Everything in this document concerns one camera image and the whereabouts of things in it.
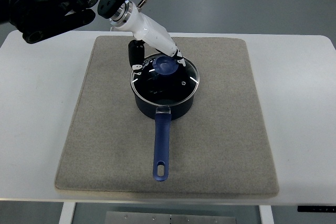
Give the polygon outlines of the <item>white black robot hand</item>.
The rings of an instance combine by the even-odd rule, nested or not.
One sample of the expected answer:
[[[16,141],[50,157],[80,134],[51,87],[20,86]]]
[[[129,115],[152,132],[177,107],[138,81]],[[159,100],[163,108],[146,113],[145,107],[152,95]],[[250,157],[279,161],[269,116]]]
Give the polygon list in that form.
[[[136,40],[144,41],[150,47],[186,66],[181,51],[167,30],[143,14],[134,2],[127,1],[122,4],[110,18],[110,24],[118,31],[131,32]]]

